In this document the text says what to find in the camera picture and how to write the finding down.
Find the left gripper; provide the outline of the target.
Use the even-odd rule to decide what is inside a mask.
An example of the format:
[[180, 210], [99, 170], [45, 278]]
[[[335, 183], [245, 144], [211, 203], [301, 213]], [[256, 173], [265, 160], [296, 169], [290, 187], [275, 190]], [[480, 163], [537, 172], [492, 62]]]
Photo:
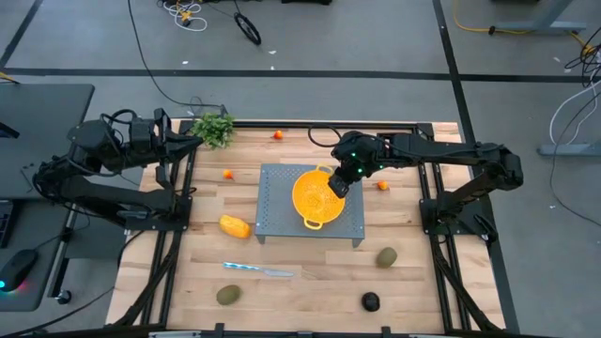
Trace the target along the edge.
[[[171, 130], [171, 120], [163, 110], [157, 108], [153, 119], [134, 117], [130, 123], [130, 164], [146, 166], [157, 162], [156, 181], [163, 188], [171, 188], [167, 177], [166, 133]], [[203, 144], [196, 135], [169, 134], [169, 157], [183, 158]]]

